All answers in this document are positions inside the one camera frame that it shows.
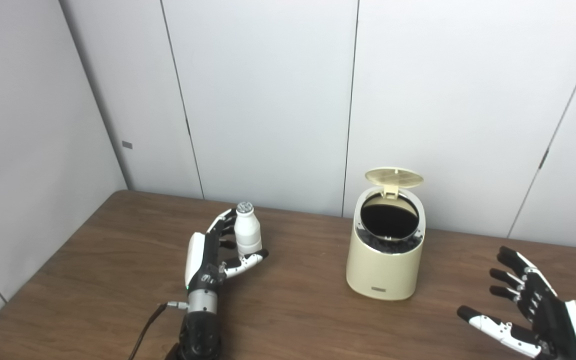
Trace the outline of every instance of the white bottle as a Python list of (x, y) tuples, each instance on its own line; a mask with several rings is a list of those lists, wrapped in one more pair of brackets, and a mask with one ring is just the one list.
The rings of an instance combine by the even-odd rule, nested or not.
[(247, 201), (237, 205), (235, 238), (240, 256), (261, 250), (261, 225), (254, 211), (252, 203)]

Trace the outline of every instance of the open lid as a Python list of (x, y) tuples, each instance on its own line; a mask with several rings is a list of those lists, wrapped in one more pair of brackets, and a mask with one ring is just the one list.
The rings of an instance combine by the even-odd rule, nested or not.
[(397, 167), (379, 167), (366, 172), (366, 179), (375, 185), (381, 185), (384, 198), (397, 199), (400, 188), (414, 188), (424, 182), (418, 173)]

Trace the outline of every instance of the cable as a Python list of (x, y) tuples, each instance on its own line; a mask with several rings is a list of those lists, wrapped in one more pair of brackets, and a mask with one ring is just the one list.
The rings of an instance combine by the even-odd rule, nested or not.
[(142, 344), (142, 340), (144, 340), (144, 335), (146, 335), (146, 331), (148, 331), (148, 328), (150, 328), (151, 324), (155, 322), (155, 319), (157, 319), (157, 317), (160, 316), (160, 314), (162, 314), (164, 310), (166, 310), (166, 307), (167, 307), (166, 303), (160, 303), (155, 312), (152, 313), (152, 315), (146, 322), (146, 325), (143, 327), (143, 330), (141, 331), (139, 338), (137, 338), (137, 343), (134, 345), (134, 348), (132, 349), (132, 353), (130, 354), (130, 356), (128, 356), (128, 360), (133, 360), (135, 358), (135, 354), (137, 354), (137, 350), (139, 349), (139, 346)]

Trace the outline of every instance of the prosthetic hand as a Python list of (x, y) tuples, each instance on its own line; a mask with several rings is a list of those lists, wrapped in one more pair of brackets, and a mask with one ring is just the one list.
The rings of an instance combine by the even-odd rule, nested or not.
[(521, 253), (501, 246), (496, 256), (516, 276), (490, 269), (490, 276), (509, 287), (491, 286), (490, 293), (517, 304), (532, 330), (502, 322), (467, 306), (459, 317), (501, 344), (536, 360), (576, 360), (576, 300), (562, 301), (542, 272)]
[[(237, 224), (238, 228), (244, 229), (242, 233), (236, 233), (238, 216), (246, 224), (252, 222), (251, 226), (244, 227), (241, 222)], [(237, 242), (222, 239), (233, 234)], [(219, 248), (238, 248), (240, 255), (219, 262)], [(221, 285), (224, 280), (251, 269), (267, 256), (268, 251), (261, 248), (259, 222), (252, 215), (250, 203), (240, 203), (237, 209), (229, 209), (217, 216), (205, 235), (199, 232), (192, 235), (185, 267), (188, 302), (168, 304), (186, 309), (187, 313), (183, 317), (179, 344), (170, 351), (167, 359), (173, 354), (178, 360), (217, 360), (220, 357), (217, 299)]]

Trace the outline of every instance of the trash can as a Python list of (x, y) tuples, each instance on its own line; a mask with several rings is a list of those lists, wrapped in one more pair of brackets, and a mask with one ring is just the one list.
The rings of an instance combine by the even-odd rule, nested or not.
[(354, 208), (346, 281), (359, 294), (403, 300), (415, 292), (426, 234), (426, 215), (407, 190), (424, 179), (404, 168), (381, 167), (366, 179), (377, 185), (364, 191)]

